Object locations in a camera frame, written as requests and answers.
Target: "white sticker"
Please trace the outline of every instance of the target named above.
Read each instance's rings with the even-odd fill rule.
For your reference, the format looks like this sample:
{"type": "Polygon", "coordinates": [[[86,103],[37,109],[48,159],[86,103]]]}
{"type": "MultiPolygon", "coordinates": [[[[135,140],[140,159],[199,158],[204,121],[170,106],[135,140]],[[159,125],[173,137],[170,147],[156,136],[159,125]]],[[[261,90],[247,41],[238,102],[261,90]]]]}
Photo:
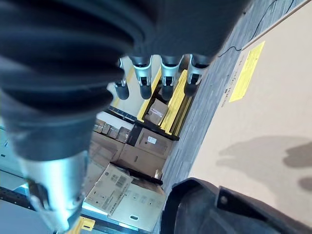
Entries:
{"type": "Polygon", "coordinates": [[[157,139],[156,139],[156,138],[154,138],[154,137],[149,136],[149,137],[147,138],[147,141],[155,145],[155,144],[156,144],[157,139]]]}

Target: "white box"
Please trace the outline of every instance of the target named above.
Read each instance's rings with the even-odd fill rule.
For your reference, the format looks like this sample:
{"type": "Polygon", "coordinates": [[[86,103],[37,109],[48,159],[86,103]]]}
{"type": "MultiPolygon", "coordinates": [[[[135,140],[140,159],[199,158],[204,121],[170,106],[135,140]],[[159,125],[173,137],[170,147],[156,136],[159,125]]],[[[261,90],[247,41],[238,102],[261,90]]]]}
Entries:
{"type": "Polygon", "coordinates": [[[126,173],[109,164],[85,202],[111,215],[133,179],[126,173]]]}
{"type": "Polygon", "coordinates": [[[136,179],[133,183],[108,217],[151,232],[162,212],[166,195],[159,185],[136,179]]]}

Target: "cardboard box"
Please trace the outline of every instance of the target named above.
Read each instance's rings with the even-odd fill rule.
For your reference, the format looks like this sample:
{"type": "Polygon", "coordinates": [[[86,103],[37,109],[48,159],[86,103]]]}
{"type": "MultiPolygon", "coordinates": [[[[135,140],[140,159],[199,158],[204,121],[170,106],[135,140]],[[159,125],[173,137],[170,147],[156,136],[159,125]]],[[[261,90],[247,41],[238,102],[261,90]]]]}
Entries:
{"type": "Polygon", "coordinates": [[[126,144],[114,163],[155,177],[156,170],[162,170],[165,160],[126,144]]]}
{"type": "Polygon", "coordinates": [[[102,129],[102,133],[108,134],[108,131],[110,130],[110,128],[111,128],[111,125],[108,123],[105,123],[102,129]]]}
{"type": "Polygon", "coordinates": [[[163,102],[155,99],[154,103],[151,105],[150,110],[145,116],[145,119],[159,125],[165,117],[165,114],[168,111],[168,106],[163,102]]]}
{"type": "Polygon", "coordinates": [[[166,195],[160,186],[134,179],[120,204],[108,217],[151,232],[165,201],[166,195]]]}
{"type": "Polygon", "coordinates": [[[83,186],[83,192],[85,195],[89,194],[91,189],[94,187],[95,183],[104,173],[105,169],[109,164],[108,160],[105,160],[105,164],[101,165],[93,161],[92,159],[89,160],[88,169],[87,169],[87,176],[83,186]]]}
{"type": "Polygon", "coordinates": [[[107,159],[109,162],[118,159],[123,146],[124,144],[119,141],[99,133],[93,133],[89,155],[95,162],[103,164],[105,163],[104,159],[107,159]]]}
{"type": "Polygon", "coordinates": [[[118,133],[119,133],[119,129],[111,126],[107,135],[111,138],[116,139],[116,137],[118,136],[118,133]]]}
{"type": "Polygon", "coordinates": [[[157,133],[143,128],[135,146],[160,158],[166,159],[173,142],[157,133]]]}
{"type": "Polygon", "coordinates": [[[312,1],[242,49],[189,174],[265,202],[308,226],[312,32],[306,28],[311,15],[312,1]]]}
{"type": "Polygon", "coordinates": [[[87,195],[85,202],[111,215],[133,179],[109,164],[102,176],[87,195]]]}
{"type": "Polygon", "coordinates": [[[105,124],[103,120],[97,119],[93,131],[101,133],[105,124]]]}
{"type": "Polygon", "coordinates": [[[129,137],[131,130],[125,128],[125,127],[121,127],[119,129],[118,135],[116,137],[116,140],[122,142],[122,143],[126,143],[127,139],[129,137]]]}

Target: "black cable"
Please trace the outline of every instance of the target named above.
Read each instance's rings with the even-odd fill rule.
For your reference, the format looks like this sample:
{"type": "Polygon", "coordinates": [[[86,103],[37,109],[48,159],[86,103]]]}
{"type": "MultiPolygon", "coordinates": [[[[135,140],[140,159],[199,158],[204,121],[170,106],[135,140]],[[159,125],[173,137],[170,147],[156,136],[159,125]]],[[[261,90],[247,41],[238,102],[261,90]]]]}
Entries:
{"type": "Polygon", "coordinates": [[[258,28],[259,28],[259,26],[260,26],[260,23],[262,22],[262,20],[264,19],[264,17],[265,17],[265,15],[267,14],[267,12],[268,12],[268,10],[269,10],[269,8],[276,2],[277,0],[274,0],[273,2],[271,2],[271,4],[268,6],[268,8],[267,8],[267,10],[265,11],[265,13],[263,14],[263,16],[262,16],[262,18],[261,18],[261,20],[259,21],[259,23],[258,23],[258,25],[257,25],[257,27],[255,28],[255,31],[254,31],[254,33],[253,33],[253,36],[252,36],[252,38],[250,39],[250,40],[252,40],[253,38],[254,38],[254,36],[255,36],[255,34],[256,34],[256,32],[257,32],[257,30],[258,30],[258,28]]]}
{"type": "Polygon", "coordinates": [[[221,55],[219,55],[218,56],[218,58],[220,58],[221,56],[223,56],[226,52],[228,52],[230,49],[232,49],[232,48],[234,48],[236,51],[241,51],[242,50],[242,48],[240,48],[240,49],[237,49],[236,48],[236,46],[231,46],[231,47],[229,47],[225,52],[223,52],[221,55]]]}
{"type": "Polygon", "coordinates": [[[288,7],[287,11],[285,12],[285,14],[287,14],[289,12],[289,10],[291,9],[291,6],[293,5],[294,0],[292,0],[290,6],[288,7]]]}
{"type": "MultiPolygon", "coordinates": [[[[256,32],[257,32],[259,26],[260,26],[260,23],[261,23],[262,20],[264,19],[264,17],[265,17],[265,15],[267,14],[269,8],[270,8],[276,1],[277,1],[277,0],[274,0],[274,1],[271,2],[271,4],[268,6],[267,10],[265,11],[265,13],[263,14],[261,20],[259,21],[257,27],[255,28],[255,31],[254,31],[253,36],[252,36],[252,38],[250,39],[250,41],[254,38],[254,36],[255,36],[255,34],[256,34],[256,32]]],[[[291,2],[291,4],[290,4],[290,6],[288,7],[287,11],[285,12],[285,14],[287,14],[287,13],[289,12],[291,6],[293,5],[293,2],[294,2],[294,0],[292,0],[292,2],[291,2]]],[[[237,49],[236,46],[231,46],[231,47],[229,47],[225,52],[223,52],[221,55],[219,55],[218,58],[222,57],[224,54],[226,54],[226,53],[227,53],[230,49],[232,49],[232,48],[234,48],[236,51],[241,51],[241,50],[242,50],[242,48],[237,49]]]]}

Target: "yellow bracket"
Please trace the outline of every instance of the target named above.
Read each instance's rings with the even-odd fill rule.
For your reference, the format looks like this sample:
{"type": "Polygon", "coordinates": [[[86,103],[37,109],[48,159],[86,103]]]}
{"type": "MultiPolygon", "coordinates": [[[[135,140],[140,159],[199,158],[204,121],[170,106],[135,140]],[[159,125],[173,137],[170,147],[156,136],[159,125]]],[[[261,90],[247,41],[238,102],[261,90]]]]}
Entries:
{"type": "Polygon", "coordinates": [[[92,231],[95,223],[96,222],[92,219],[80,216],[77,225],[67,232],[67,234],[80,234],[81,229],[92,231]]]}

